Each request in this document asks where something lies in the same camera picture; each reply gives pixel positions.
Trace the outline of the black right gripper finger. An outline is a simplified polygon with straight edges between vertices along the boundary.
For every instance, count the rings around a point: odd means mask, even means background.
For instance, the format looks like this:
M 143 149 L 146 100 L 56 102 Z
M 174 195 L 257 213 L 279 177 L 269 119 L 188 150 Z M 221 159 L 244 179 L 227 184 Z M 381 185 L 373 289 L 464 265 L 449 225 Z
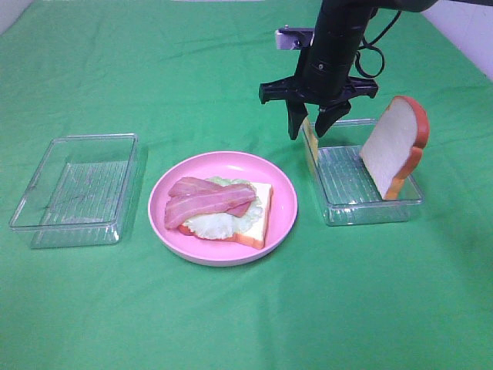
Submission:
M 322 137 L 341 117 L 350 112 L 351 104 L 348 101 L 333 104 L 331 106 L 320 106 L 317 120 L 315 122 L 315 132 L 318 137 Z
M 308 115 L 307 108 L 304 103 L 287 100 L 287 116 L 288 116 L 288 135 L 291 140 L 295 140 L 300 131 L 300 127 Z

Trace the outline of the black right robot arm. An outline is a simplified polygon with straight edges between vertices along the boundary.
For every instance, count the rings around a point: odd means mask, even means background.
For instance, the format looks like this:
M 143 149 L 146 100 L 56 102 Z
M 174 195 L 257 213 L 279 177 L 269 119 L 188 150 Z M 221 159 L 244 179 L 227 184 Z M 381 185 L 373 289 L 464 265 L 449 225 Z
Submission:
M 433 1 L 323 1 L 312 41 L 301 48 L 293 76 L 262 83 L 262 104 L 283 100 L 287 106 L 288 134 L 298 136 L 307 117 L 306 104 L 319 106 L 316 132 L 322 137 L 342 116 L 350 112 L 350 100 L 374 98 L 378 91 L 373 78 L 349 76 L 369 20 L 379 8 L 423 12 Z

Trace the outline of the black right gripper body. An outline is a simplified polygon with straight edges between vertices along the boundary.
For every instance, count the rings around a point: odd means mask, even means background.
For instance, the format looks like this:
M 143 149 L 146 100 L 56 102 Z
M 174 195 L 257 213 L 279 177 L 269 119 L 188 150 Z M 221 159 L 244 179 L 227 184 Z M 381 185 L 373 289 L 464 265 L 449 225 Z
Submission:
M 330 71 L 327 67 L 322 60 L 310 64 L 309 55 L 301 53 L 292 76 L 260 84 L 260 102 L 286 100 L 332 106 L 358 96 L 376 96 L 378 85 L 373 79 L 349 76 L 345 68 Z

